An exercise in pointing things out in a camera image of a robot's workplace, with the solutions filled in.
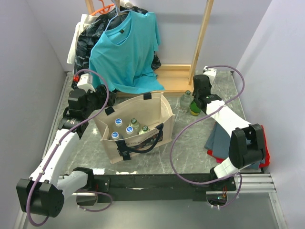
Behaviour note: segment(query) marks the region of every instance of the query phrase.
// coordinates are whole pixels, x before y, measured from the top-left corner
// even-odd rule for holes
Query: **plastic bottle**
[[[180,109],[183,113],[186,113],[190,109],[190,104],[193,97],[191,96],[190,91],[186,91],[180,98]]]
[[[114,121],[113,131],[118,132],[121,136],[124,137],[124,134],[126,132],[126,125],[124,125],[122,119],[117,118]]]
[[[111,140],[119,140],[119,139],[123,139],[123,137],[116,131],[114,131],[112,134],[111,134]]]
[[[142,134],[145,134],[148,131],[150,131],[150,129],[148,128],[148,126],[144,125],[142,127],[142,129],[140,130],[139,134],[142,135]]]
[[[199,115],[201,109],[197,106],[196,102],[193,100],[190,105],[190,113],[194,116]]]
[[[138,134],[139,131],[141,130],[141,124],[135,119],[133,118],[130,123],[129,123],[129,126],[132,126],[133,127],[133,131]]]
[[[132,126],[126,128],[126,138],[136,136],[137,133],[133,130]]]

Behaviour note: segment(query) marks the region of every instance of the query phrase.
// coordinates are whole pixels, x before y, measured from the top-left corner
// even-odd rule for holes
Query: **marble tabletop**
[[[68,105],[68,96],[71,91],[72,76],[69,76],[64,90],[62,103],[56,118],[53,133],[56,132],[62,113]],[[232,74],[229,71],[219,71],[212,86],[212,93],[219,95],[223,100],[228,100],[237,94]],[[117,98],[120,103],[126,98]],[[189,123],[204,116],[192,116],[189,112],[182,113],[179,107],[179,98],[167,97],[175,116],[172,139]],[[228,104],[240,117],[244,118],[244,112],[239,99]],[[215,121],[212,118],[196,123],[186,130],[176,142],[173,151],[173,162],[180,173],[209,173],[216,165],[215,158],[207,155],[204,144],[208,139]],[[149,153],[132,157],[129,161],[121,161],[111,164],[100,142],[101,135],[93,120],[68,158],[62,174],[70,174],[76,167],[92,168],[95,174],[170,174],[173,173],[169,162],[171,142],[160,146]],[[248,172],[260,172],[249,169]]]

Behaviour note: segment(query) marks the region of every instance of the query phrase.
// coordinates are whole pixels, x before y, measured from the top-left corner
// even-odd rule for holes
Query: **turquoise shirt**
[[[119,26],[101,35],[91,51],[89,68],[106,80],[110,91],[140,94],[164,90],[151,68],[159,44],[156,15],[131,11]],[[93,76],[93,86],[100,84]]]

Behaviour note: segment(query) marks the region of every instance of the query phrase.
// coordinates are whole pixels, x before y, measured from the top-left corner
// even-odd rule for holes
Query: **clothes hanger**
[[[106,13],[108,13],[108,12],[110,11],[110,8],[111,8],[112,6],[115,6],[115,4],[114,4],[114,3],[112,3],[112,4],[109,4],[109,5],[105,6],[105,4],[104,4],[104,1],[103,1],[103,0],[99,0],[99,1],[101,1],[101,2],[102,2],[103,7],[102,7],[102,8],[100,8],[99,10],[97,10],[97,11],[93,12],[93,13],[91,14],[91,16],[94,16],[94,15],[96,15],[96,14],[98,14],[98,13],[100,13],[100,14],[106,14]]]
[[[111,20],[108,22],[105,31],[108,29],[108,26],[110,25],[110,22],[112,22],[115,18],[117,18],[119,15],[123,15],[124,13],[128,13],[131,10],[123,10],[120,11],[120,0],[111,0],[114,4],[115,4],[115,8],[116,8],[116,15],[111,18]]]

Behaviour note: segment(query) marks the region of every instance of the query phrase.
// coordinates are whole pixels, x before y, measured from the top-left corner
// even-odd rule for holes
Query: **wooden rack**
[[[88,13],[95,12],[92,0],[85,0]],[[192,64],[162,64],[161,67],[155,70],[158,74],[158,81],[165,88],[164,92],[167,96],[180,96],[185,91],[193,91],[193,76],[198,62],[203,38],[206,28],[209,23],[210,14],[214,0],[207,0],[203,15],[202,24],[199,31],[198,41],[195,48]],[[130,97],[131,94],[120,93],[120,97]]]

